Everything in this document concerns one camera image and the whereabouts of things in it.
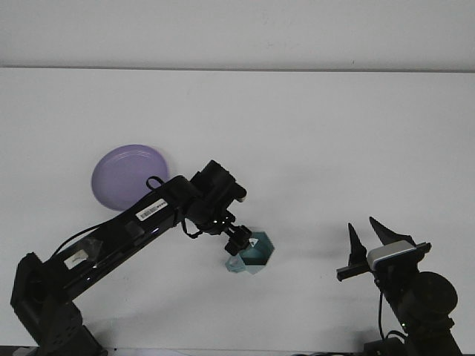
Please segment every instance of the purple frisbee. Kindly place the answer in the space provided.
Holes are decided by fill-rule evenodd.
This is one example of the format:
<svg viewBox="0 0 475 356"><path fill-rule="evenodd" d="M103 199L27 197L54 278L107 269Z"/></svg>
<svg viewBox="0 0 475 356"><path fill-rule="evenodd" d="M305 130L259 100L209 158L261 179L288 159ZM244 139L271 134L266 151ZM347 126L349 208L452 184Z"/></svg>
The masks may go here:
<svg viewBox="0 0 475 356"><path fill-rule="evenodd" d="M97 163L91 187L105 207L124 211L150 191L145 183L151 176L165 182L169 179L162 155L148 146L126 145L112 150Z"/></svg>

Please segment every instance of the wire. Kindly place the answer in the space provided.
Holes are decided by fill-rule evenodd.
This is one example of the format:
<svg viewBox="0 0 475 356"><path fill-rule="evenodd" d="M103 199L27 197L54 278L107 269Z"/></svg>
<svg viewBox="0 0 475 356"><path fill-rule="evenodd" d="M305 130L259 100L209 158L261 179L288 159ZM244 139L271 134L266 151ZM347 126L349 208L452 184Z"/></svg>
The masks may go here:
<svg viewBox="0 0 475 356"><path fill-rule="evenodd" d="M158 183L160 183L160 185L164 185L164 184L165 184L165 182L163 181L163 179L161 179L160 177L158 177L158 176L150 176L150 177L147 179L147 181L145 182L145 185L147 185L147 188L150 189L151 191L153 191L153 190L156 189L155 187L153 187L153 186L150 184L149 180L151 180L151 179L157 181Z"/></svg>
<svg viewBox="0 0 475 356"><path fill-rule="evenodd" d="M101 222L100 224L97 224L97 225L94 225L94 226L91 226L90 228L86 228L80 232L78 232L77 234L74 234L73 236L71 236L69 239L67 239L66 241L64 241L61 245L59 245L59 247L56 249L56 251L53 252L53 254L51 255L51 257L54 257L56 256L63 247L65 247L65 245L67 245L70 241L74 240L76 237L78 236L81 236L82 234L85 234L86 232L89 232L91 230L94 230L96 228L99 228L100 226L104 225L105 222Z"/></svg>
<svg viewBox="0 0 475 356"><path fill-rule="evenodd" d="M404 335L404 334L401 333L401 332L398 332L397 330L391 330L390 332L388 332L388 333L386 334L386 339L388 339L390 335L399 336L402 340L406 340L406 338L407 338L406 335Z"/></svg>
<svg viewBox="0 0 475 356"><path fill-rule="evenodd" d="M379 307L378 307L378 329L379 335L381 339L384 340L384 332L383 332L383 325L382 325L382 312L383 312L383 292L379 294Z"/></svg>

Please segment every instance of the sticker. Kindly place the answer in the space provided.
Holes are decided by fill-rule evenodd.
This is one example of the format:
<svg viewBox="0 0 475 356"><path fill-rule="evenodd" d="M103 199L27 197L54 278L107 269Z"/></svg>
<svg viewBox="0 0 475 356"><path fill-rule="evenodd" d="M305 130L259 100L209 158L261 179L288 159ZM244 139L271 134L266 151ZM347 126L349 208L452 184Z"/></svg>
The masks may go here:
<svg viewBox="0 0 475 356"><path fill-rule="evenodd" d="M71 257L65 260L65 265L69 269L73 269L77 265L79 265L82 261L86 261L89 258L89 255L84 250L79 250Z"/></svg>
<svg viewBox="0 0 475 356"><path fill-rule="evenodd" d="M148 219L149 217L151 217L157 211L165 208L167 205L168 205L168 203L165 200L158 199L152 205L148 206L147 208L143 209L142 211L139 211L137 214L135 214L135 216L140 221L143 221L143 220Z"/></svg>

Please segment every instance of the hexagonal prism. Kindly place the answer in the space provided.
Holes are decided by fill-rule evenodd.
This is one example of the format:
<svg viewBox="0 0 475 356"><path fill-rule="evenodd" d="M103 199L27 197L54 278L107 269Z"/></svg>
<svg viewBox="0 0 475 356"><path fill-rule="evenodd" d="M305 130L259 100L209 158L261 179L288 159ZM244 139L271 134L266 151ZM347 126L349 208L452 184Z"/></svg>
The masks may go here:
<svg viewBox="0 0 475 356"><path fill-rule="evenodd" d="M249 242L247 249L228 259L226 262L228 271L235 273L248 271L250 274L256 274L266 266L275 250L267 234L263 231L252 232Z"/></svg>

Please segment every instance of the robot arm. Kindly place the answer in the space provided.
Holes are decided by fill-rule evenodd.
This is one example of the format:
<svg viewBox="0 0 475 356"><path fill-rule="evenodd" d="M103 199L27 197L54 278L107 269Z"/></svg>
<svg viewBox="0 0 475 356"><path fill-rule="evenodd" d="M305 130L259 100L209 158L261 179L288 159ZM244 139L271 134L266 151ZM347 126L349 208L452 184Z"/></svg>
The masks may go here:
<svg viewBox="0 0 475 356"><path fill-rule="evenodd" d="M34 254L17 268L11 305L39 344L35 356L99 356L107 352L82 325L72 301L168 229L191 220L199 234L229 235L232 255L249 245L251 231L234 226L227 211L246 191L211 161L190 181L175 177L139 202L42 263Z"/></svg>
<svg viewBox="0 0 475 356"><path fill-rule="evenodd" d="M366 255L349 224L350 261L348 267L337 270L337 278L370 271L407 337L404 345L396 338L368 343L364 355L462 356L448 316L457 304L455 288L444 277L417 268L430 243L416 244L411 236L396 234L373 218L370 222L383 246Z"/></svg>

